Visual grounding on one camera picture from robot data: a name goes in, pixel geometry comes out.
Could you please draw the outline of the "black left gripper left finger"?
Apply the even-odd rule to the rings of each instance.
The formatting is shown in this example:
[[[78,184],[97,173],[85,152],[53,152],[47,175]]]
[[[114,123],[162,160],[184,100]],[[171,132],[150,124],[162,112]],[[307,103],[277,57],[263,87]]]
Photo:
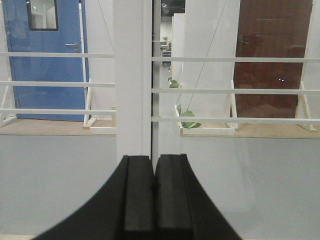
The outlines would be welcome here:
[[[37,240],[154,239],[154,175],[148,156],[123,156],[83,206]]]

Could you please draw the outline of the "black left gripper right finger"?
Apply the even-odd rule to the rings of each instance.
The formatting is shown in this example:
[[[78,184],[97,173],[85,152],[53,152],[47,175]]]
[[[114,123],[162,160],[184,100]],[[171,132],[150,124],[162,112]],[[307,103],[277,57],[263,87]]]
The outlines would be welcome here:
[[[208,196],[185,154],[162,154],[155,170],[158,240],[239,240]]]

